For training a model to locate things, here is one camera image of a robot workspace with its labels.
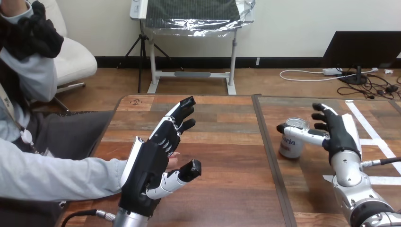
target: can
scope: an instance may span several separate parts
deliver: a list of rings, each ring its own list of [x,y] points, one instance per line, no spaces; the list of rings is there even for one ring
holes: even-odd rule
[[[302,128],[304,130],[309,129],[309,123],[300,118],[289,118],[286,121],[288,126],[293,126],[297,128]],[[304,142],[293,136],[286,136],[283,134],[283,137],[280,142],[279,153],[288,158],[297,158],[301,156],[302,150],[304,149]]]

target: gray sleeve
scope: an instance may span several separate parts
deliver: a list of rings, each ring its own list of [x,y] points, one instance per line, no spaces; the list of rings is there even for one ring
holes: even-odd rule
[[[76,201],[119,193],[126,161],[88,157],[81,161],[23,153],[0,139],[0,197]]]
[[[27,2],[29,10],[15,17],[1,16],[10,23],[16,24],[22,17],[33,15],[32,7]],[[18,61],[5,48],[0,52],[2,59],[19,76],[20,86],[27,98],[49,102],[57,91],[57,73],[54,60],[39,54]]]

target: plastic cover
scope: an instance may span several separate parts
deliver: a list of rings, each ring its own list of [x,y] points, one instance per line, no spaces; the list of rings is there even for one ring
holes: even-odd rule
[[[157,35],[226,36],[254,21],[255,0],[148,0],[145,27]]]

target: robotic arm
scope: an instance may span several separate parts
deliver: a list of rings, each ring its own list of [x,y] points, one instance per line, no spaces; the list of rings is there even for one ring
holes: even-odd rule
[[[313,104],[313,109],[323,114],[314,113],[312,118],[325,122],[316,123],[315,128],[330,135],[286,124],[278,125],[277,130],[320,145],[329,152],[329,163],[336,173],[332,181],[334,194],[351,227],[401,227],[401,215],[372,189],[369,177],[363,172],[361,145],[352,115],[339,116],[324,104]]]
[[[174,153],[181,134],[195,125],[183,120],[193,113],[195,101],[186,98],[174,106],[159,122],[145,142],[136,137],[121,176],[121,198],[117,215],[102,210],[86,210],[68,216],[96,215],[113,222],[113,227],[146,227],[148,219],[168,196],[201,175],[201,163],[193,159],[179,169],[165,173],[168,157]]]

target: metal connector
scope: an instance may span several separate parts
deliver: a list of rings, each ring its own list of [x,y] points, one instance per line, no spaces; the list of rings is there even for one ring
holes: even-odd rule
[[[97,210],[96,216],[101,217],[107,221],[114,222],[115,215],[104,210]]]
[[[381,165],[381,162],[379,159],[361,162],[362,167],[371,167],[371,166],[379,166],[379,165]]]

